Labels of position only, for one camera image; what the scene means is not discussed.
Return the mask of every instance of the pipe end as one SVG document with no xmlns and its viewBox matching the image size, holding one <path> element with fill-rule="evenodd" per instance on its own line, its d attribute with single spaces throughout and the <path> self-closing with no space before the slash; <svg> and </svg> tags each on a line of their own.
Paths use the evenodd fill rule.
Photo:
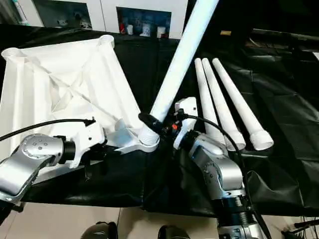
<svg viewBox="0 0 319 239">
<path fill-rule="evenodd" d="M 100 46 L 100 45 L 103 45 L 106 43 L 111 44 L 111 46 L 114 48 L 114 46 L 115 46 L 114 37 L 111 35 L 100 36 L 98 45 Z"/>
<path fill-rule="evenodd" d="M 228 132 L 228 134 L 235 141 L 239 150 L 246 147 L 246 142 L 241 132 L 231 131 L 231 132 Z M 226 147 L 229 151 L 235 151 L 233 144 L 226 137 L 225 137 L 225 142 L 226 142 Z"/>
<path fill-rule="evenodd" d="M 139 141 L 146 146 L 152 146 L 156 144 L 158 140 L 159 135 L 148 128 L 146 125 L 143 125 L 143 128 L 139 133 Z"/>
<path fill-rule="evenodd" d="M 220 61 L 219 61 L 218 58 L 214 58 L 214 59 L 212 60 L 212 63 L 213 63 L 213 64 L 216 64 L 216 63 L 220 63 Z"/>
<path fill-rule="evenodd" d="M 10 47 L 10 48 L 7 48 L 5 50 L 3 50 L 1 52 L 1 56 L 6 59 L 8 57 L 12 57 L 12 56 L 24 56 L 21 52 L 21 50 L 19 48 L 16 48 L 16 47 Z"/>
<path fill-rule="evenodd" d="M 210 65 L 209 60 L 207 58 L 203 58 L 201 61 L 202 61 L 203 64 L 209 64 Z"/>
<path fill-rule="evenodd" d="M 250 141 L 253 143 L 254 148 L 257 151 L 265 150 L 274 145 L 273 139 L 271 138 L 270 134 L 265 130 L 261 130 L 251 134 Z"/>
<path fill-rule="evenodd" d="M 201 60 L 200 60 L 200 58 L 196 58 L 195 60 L 194 60 L 194 62 L 196 63 L 196 62 L 200 62 L 201 63 Z"/>
</svg>

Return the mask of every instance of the cable connector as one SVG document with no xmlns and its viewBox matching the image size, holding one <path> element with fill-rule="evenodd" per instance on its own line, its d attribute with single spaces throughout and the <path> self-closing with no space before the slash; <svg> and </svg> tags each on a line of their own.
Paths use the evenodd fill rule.
<svg viewBox="0 0 319 239">
<path fill-rule="evenodd" d="M 94 119 L 94 117 L 92 117 L 92 119 L 85 119 L 83 121 L 83 123 L 85 124 L 85 127 L 87 127 L 87 126 L 89 126 L 89 125 L 91 125 L 91 124 L 93 124 L 95 122 L 96 122 L 96 120 Z"/>
<path fill-rule="evenodd" d="M 176 111 L 173 116 L 176 117 L 176 121 L 180 122 L 188 118 L 188 114 L 185 114 L 183 109 L 179 109 L 178 111 Z"/>
</svg>

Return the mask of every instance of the white plastic frame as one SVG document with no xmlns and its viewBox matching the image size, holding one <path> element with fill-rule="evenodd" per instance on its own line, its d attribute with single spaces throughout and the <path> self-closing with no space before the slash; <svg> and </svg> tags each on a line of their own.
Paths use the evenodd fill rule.
<svg viewBox="0 0 319 239">
<path fill-rule="evenodd" d="M 154 151 L 157 144 L 145 146 L 138 140 L 142 128 L 140 109 L 113 47 L 114 38 L 104 35 L 92 40 L 4 50 L 0 135 L 43 121 L 94 116 L 105 130 L 108 145 L 118 147 L 118 151 Z M 31 133 L 72 138 L 83 128 L 82 123 L 60 123 L 16 135 L 0 143 L 0 161 Z M 71 161 L 43 168 L 36 182 L 70 172 L 69 167 Z"/>
</svg>

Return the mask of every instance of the black plastic sheet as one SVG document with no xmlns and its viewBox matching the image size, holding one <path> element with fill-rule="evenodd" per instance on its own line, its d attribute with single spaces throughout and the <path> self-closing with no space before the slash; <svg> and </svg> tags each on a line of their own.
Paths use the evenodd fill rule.
<svg viewBox="0 0 319 239">
<path fill-rule="evenodd" d="M 104 32 L 0 25 L 0 50 L 97 38 Z M 115 53 L 141 111 L 149 112 L 177 41 L 115 36 Z M 309 52 L 245 48 L 223 40 L 202 44 L 196 57 L 219 57 L 275 145 L 256 152 L 232 102 L 226 100 L 247 147 L 243 151 L 249 189 L 259 211 L 273 215 L 319 214 L 319 62 Z M 0 62 L 0 77 L 5 61 Z M 195 96 L 200 109 L 194 65 L 175 100 Z M 203 124 L 196 129 L 204 131 Z M 25 201 L 106 207 L 139 206 L 148 211 L 213 216 L 198 169 L 183 151 L 161 141 L 146 154 L 110 156 L 84 170 L 34 185 Z"/>
</svg>

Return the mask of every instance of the floor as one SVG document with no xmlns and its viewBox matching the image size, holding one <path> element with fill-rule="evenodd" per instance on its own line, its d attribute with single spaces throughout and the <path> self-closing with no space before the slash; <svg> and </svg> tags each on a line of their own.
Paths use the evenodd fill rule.
<svg viewBox="0 0 319 239">
<path fill-rule="evenodd" d="M 300 218 L 264 216 L 273 239 Z M 79 239 L 98 221 L 116 222 L 119 239 L 156 239 L 162 225 L 176 225 L 192 239 L 217 239 L 216 219 L 147 213 L 138 208 L 100 208 L 27 203 L 0 226 L 0 239 Z M 315 238 L 308 231 L 307 239 Z"/>
</svg>

